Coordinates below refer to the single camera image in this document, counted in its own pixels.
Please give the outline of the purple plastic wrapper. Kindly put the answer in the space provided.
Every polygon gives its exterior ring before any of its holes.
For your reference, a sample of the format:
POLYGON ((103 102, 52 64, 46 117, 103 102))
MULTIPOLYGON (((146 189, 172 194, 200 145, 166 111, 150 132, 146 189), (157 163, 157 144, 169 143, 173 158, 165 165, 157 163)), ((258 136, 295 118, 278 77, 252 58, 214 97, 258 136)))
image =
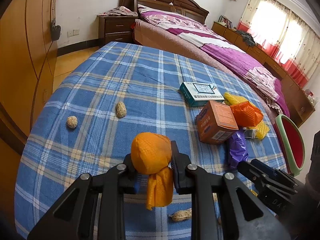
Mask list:
POLYGON ((231 170, 237 169, 241 161, 248 161, 245 132, 243 129, 236 131, 229 139, 228 164, 231 170))

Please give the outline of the orange ball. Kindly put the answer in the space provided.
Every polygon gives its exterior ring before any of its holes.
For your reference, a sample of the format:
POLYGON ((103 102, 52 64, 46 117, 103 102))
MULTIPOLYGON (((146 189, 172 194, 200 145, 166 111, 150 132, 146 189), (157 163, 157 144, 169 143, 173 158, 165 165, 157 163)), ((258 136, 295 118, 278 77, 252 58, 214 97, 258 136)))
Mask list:
POLYGON ((131 144, 134 168, 148 176, 146 208, 165 207, 172 202, 173 176, 169 167, 172 149, 168 137, 151 132, 139 133, 131 144))

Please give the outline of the yellow foam net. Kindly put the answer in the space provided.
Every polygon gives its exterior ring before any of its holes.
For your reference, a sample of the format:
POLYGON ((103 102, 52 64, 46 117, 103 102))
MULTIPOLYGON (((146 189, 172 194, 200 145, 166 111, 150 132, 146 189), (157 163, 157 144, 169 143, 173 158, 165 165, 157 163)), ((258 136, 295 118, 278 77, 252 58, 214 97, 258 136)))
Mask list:
POLYGON ((237 105, 239 103, 247 102, 248 100, 243 96, 238 96, 234 94, 230 94, 229 92, 225 92, 223 97, 225 98, 225 104, 227 105, 237 105))
POLYGON ((259 140, 263 140, 270 130, 269 126, 265 124, 263 120, 261 120, 261 122, 259 122, 257 126, 250 127, 250 129, 255 129, 256 131, 255 137, 258 138, 259 140))

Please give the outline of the red green trash bin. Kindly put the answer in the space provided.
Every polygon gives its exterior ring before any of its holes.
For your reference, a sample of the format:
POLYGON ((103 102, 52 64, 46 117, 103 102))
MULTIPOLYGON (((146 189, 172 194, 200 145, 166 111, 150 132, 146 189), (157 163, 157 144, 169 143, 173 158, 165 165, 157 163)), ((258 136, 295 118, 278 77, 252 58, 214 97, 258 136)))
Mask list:
POLYGON ((305 146, 301 133, 296 124, 283 114, 276 117, 274 130, 286 161, 288 173, 296 177, 302 171, 305 161, 305 146))

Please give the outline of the long peanut shell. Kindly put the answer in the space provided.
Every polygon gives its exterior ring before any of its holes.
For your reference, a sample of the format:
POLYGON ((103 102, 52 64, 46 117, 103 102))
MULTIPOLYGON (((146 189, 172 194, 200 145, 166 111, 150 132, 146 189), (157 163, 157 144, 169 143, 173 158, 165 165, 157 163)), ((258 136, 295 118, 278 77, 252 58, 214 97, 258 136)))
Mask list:
POLYGON ((174 222, 181 222, 192 218, 192 208, 178 210, 169 216, 174 222))

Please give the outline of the long wooden cabinet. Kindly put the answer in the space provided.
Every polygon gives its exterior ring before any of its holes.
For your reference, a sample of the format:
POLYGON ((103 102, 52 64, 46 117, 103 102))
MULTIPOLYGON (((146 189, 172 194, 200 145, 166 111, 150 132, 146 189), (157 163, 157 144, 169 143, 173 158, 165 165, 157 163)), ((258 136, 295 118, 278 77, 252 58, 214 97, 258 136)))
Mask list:
POLYGON ((260 62, 273 76, 281 81, 281 91, 284 94, 285 102, 290 112, 291 120, 297 125, 302 126, 304 122, 315 111, 314 106, 307 98, 304 91, 289 75, 289 73, 281 67, 274 59, 268 56, 261 48, 255 45, 250 47, 247 45, 242 36, 217 22, 213 23, 212 31, 224 37, 227 41, 231 42, 252 58, 260 62))

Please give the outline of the orange foam net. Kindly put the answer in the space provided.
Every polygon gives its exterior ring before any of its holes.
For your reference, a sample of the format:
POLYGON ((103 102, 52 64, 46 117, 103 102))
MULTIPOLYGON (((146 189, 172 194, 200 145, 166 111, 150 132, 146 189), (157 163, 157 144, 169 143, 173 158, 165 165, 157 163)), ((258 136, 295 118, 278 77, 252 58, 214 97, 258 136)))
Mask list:
POLYGON ((231 105, 230 108, 238 126, 255 127, 263 119, 261 110, 249 101, 231 105))

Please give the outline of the blue plaid tablecloth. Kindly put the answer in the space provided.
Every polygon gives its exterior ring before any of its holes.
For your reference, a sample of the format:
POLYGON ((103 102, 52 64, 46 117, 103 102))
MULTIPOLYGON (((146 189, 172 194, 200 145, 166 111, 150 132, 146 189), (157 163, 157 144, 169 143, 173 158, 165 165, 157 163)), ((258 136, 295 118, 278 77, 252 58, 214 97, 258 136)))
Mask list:
POLYGON ((266 124, 272 122, 263 99, 233 73, 167 51, 111 42, 62 81, 31 129, 15 185, 17 232, 27 237, 80 174, 105 173, 121 163, 141 132, 165 135, 193 163, 225 173, 226 147, 200 142, 200 109, 189 107, 180 93, 184 81, 213 83, 221 93, 243 96, 262 111, 266 124), (121 119, 119 101, 127 110, 121 119), (73 115, 78 125, 70 129, 66 121, 73 115))

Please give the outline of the round peanut shell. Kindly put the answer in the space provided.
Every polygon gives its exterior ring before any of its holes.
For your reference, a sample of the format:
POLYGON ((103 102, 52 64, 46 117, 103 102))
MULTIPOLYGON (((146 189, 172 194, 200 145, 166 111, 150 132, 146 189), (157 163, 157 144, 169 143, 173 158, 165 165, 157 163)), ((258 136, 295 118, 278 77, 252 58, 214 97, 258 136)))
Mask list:
POLYGON ((69 116, 66 121, 67 127, 70 129, 75 129, 78 125, 78 119, 76 116, 69 116))

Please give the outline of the orange cardboard box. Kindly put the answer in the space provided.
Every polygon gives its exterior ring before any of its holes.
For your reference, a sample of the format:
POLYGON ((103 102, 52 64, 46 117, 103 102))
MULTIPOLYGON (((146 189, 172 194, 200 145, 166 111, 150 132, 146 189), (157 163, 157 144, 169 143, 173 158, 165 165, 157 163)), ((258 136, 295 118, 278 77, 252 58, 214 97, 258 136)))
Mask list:
POLYGON ((196 116, 199 139, 206 144, 221 144, 239 130, 231 108, 208 101, 196 116))

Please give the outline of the oval peanut shell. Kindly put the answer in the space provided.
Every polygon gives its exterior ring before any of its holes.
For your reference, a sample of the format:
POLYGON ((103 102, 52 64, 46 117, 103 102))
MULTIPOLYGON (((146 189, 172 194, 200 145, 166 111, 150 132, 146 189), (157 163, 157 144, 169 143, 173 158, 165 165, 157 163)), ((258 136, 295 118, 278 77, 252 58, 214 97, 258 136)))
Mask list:
POLYGON ((116 116, 121 119, 121 118, 125 117, 126 115, 127 115, 126 106, 122 101, 119 101, 116 104, 116 116))

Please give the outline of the teal white box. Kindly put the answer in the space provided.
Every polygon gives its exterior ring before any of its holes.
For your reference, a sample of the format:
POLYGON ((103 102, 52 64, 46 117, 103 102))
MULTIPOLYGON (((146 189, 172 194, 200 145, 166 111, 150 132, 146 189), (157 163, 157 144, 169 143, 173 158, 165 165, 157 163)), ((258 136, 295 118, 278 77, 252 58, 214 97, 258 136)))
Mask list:
POLYGON ((224 97, 213 83, 182 82, 180 92, 189 107, 204 106, 208 101, 224 102, 224 97))

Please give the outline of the red white curtains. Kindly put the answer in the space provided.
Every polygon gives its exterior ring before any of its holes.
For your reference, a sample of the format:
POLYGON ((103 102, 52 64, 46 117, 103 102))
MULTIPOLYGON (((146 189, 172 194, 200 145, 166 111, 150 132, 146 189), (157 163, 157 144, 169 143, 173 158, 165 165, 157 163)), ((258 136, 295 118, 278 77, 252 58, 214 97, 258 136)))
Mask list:
POLYGON ((248 0, 238 30, 251 34, 300 87, 319 70, 319 36, 276 0, 248 0))

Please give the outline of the grey clothes pile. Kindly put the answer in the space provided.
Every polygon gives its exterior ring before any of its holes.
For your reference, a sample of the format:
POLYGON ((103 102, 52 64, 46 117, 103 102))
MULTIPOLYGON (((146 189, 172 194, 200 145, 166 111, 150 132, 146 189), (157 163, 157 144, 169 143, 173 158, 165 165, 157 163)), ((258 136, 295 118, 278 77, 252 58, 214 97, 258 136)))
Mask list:
POLYGON ((249 47, 253 47, 256 45, 256 42, 250 33, 242 30, 237 30, 236 32, 242 36, 243 42, 245 42, 245 44, 247 44, 249 47))

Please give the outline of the books on cabinet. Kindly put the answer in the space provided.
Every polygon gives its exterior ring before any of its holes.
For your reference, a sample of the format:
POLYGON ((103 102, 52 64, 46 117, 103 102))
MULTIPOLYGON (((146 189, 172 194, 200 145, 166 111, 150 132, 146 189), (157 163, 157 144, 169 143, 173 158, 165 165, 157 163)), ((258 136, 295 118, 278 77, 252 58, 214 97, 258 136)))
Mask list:
POLYGON ((229 29, 233 28, 232 22, 226 16, 221 15, 219 17, 218 23, 221 25, 224 25, 225 27, 227 27, 229 29))

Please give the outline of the dark wooden nightstand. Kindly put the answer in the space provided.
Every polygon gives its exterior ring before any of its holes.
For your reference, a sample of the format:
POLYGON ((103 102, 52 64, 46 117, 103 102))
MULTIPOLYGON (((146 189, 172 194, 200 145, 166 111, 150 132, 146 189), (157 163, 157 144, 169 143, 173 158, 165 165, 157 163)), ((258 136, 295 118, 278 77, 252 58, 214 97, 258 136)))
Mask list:
POLYGON ((99 47, 109 42, 134 43, 134 26, 137 16, 98 16, 99 47))

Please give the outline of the wooden wardrobe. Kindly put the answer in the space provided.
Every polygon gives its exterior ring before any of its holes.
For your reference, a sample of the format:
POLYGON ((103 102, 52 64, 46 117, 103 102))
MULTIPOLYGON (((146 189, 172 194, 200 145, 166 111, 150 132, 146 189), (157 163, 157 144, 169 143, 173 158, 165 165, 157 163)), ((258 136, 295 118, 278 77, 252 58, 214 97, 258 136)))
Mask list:
POLYGON ((1 215, 14 221, 20 158, 53 93, 55 0, 9 0, 1 11, 1 215))

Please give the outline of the bed with purple quilt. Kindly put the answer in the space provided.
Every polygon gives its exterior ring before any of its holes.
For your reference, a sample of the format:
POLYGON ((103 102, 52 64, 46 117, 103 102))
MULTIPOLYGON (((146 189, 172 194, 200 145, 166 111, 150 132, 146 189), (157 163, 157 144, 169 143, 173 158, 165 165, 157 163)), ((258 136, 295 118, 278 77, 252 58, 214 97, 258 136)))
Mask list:
POLYGON ((255 89, 270 107, 290 116, 281 83, 266 67, 206 25, 169 11, 137 6, 135 39, 144 46, 166 50, 234 73, 255 89))

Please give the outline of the dark wooden headboard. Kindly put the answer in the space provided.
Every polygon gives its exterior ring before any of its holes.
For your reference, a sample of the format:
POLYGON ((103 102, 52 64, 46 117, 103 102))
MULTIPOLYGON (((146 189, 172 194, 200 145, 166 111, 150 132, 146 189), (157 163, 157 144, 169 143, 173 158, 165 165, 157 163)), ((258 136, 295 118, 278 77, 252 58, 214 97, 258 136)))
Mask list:
POLYGON ((175 12, 202 24, 209 14, 209 11, 200 7, 194 0, 119 0, 119 5, 136 12, 138 5, 175 12))

